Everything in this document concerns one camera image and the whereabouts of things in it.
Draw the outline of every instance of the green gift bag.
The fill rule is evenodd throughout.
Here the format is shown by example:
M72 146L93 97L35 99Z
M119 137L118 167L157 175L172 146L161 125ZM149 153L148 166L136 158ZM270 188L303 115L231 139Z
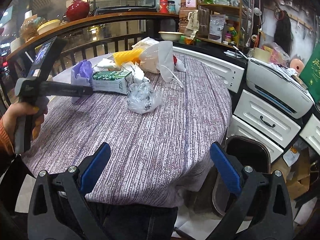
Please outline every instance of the green gift bag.
M299 78L308 86L308 91L315 103L320 101L320 42L301 72Z

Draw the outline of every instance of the black pants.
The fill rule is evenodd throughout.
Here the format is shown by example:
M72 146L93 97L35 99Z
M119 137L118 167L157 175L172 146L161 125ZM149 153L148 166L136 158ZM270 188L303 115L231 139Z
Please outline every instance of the black pants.
M62 199L68 226L81 232L66 199ZM116 206L88 202L98 222L113 240L167 240L177 219L178 208L159 208L146 205Z

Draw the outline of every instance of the metal bolt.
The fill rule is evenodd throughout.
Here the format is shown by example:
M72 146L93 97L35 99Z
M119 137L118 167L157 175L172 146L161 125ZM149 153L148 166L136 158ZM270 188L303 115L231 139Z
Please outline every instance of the metal bolt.
M73 172L75 172L77 170L77 167L76 166L70 166L69 168L68 168L68 171L70 172L70 173L73 173Z
M245 166L245 167L244 167L244 170L245 170L246 172L252 172L252 171L253 171L253 168L252 168L251 166Z
M281 171L275 170L275 175L278 176L278 177L281 177L282 173L281 173Z
M43 177L47 172L45 170L39 172L39 176Z

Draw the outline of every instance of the white cabinet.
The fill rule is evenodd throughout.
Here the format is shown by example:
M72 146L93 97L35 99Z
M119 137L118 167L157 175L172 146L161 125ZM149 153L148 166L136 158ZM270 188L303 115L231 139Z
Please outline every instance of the white cabinet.
M300 136L320 155L320 121L313 114Z
M273 162L283 153L283 150L278 145L276 145L262 133L234 115L232 116L231 123L227 132L228 137L232 135L245 136L262 143L270 153L271 162Z
M227 61L211 57L199 52L195 52L189 49L183 49L179 47L173 47L174 52L185 54L191 56L202 63L206 64L208 67L212 68L215 73L217 73L223 79L225 86L233 91L238 92L239 86L244 73L244 68L237 65L229 63Z
M234 115L267 135L283 148L291 142L301 128L289 117L246 90L242 91Z

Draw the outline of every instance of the person's left hand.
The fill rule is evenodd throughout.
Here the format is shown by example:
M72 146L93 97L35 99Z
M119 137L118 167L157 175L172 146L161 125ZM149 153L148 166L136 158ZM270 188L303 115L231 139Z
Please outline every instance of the person's left hand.
M17 118L24 115L33 115L38 113L39 108L32 106L28 103L15 103L9 106L8 110L2 117L2 123L4 130L8 134L12 145L14 145L14 132L16 129ZM39 116L35 121L35 127L32 130L32 139L36 139L39 136L41 124L44 122L44 114Z

